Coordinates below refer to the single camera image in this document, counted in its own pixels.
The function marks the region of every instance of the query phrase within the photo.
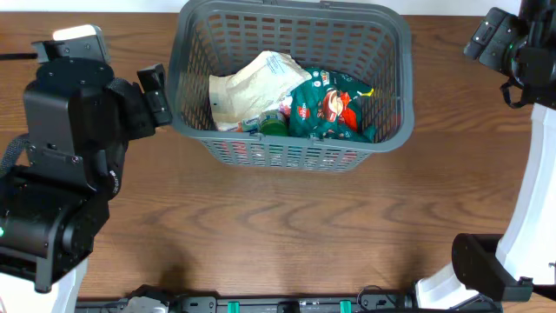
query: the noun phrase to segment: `green can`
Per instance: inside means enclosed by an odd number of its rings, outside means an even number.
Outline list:
[[[259,132],[270,136],[287,136],[286,117],[279,110],[262,112],[259,116]]]

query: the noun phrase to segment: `green connector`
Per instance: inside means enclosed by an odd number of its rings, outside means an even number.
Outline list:
[[[228,303],[228,313],[240,313],[240,303]]]
[[[340,313],[351,313],[351,301],[349,300],[340,301]]]

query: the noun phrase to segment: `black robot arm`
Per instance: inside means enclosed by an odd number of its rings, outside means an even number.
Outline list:
[[[538,103],[556,108],[556,1],[523,0],[518,16],[492,8],[464,53],[508,77],[500,87],[514,109]],[[512,101],[510,88],[522,90]]]
[[[29,135],[4,154],[5,169],[25,148],[30,166],[0,178],[0,271],[38,292],[92,252],[129,141],[172,119],[163,67],[137,72],[144,92],[115,78],[102,32],[90,27],[94,35],[33,43],[42,66],[23,94]]]

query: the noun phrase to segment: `white panel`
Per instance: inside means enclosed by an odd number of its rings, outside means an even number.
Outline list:
[[[512,221],[496,250],[496,258],[515,280],[531,277],[536,284],[555,284],[556,260],[556,110],[535,104],[526,172]],[[450,263],[415,286],[420,308],[448,309],[476,295],[466,290]]]
[[[0,0],[0,11],[179,12],[186,2],[187,0]],[[513,14],[517,14],[520,9],[520,0],[339,0],[339,2],[377,3],[407,15],[484,16],[492,7],[499,7]]]
[[[77,293],[88,264],[89,259],[84,259],[46,294],[35,292],[35,284],[31,281],[0,273],[0,313],[75,312]]]

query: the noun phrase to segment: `white snack bag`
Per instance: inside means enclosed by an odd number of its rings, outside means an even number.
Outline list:
[[[281,99],[311,78],[287,54],[263,51],[245,68],[228,77],[210,76],[208,96],[218,130],[241,125],[274,108]]]

